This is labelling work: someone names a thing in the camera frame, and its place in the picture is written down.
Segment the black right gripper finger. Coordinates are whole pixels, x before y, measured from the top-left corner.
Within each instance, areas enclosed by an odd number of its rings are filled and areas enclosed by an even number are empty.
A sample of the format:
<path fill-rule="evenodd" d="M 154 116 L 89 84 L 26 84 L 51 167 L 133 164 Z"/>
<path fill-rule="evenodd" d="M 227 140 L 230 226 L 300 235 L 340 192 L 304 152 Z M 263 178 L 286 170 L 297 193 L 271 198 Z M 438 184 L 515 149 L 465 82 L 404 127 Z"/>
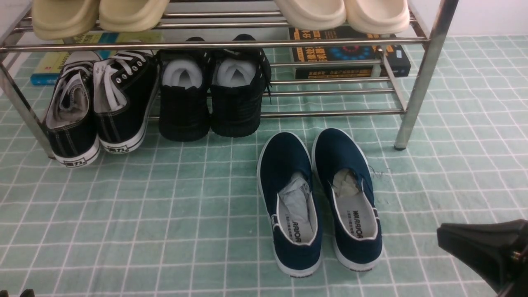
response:
<path fill-rule="evenodd" d="M 528 295 L 528 222 L 443 223 L 438 246 L 477 273 L 498 297 Z"/>

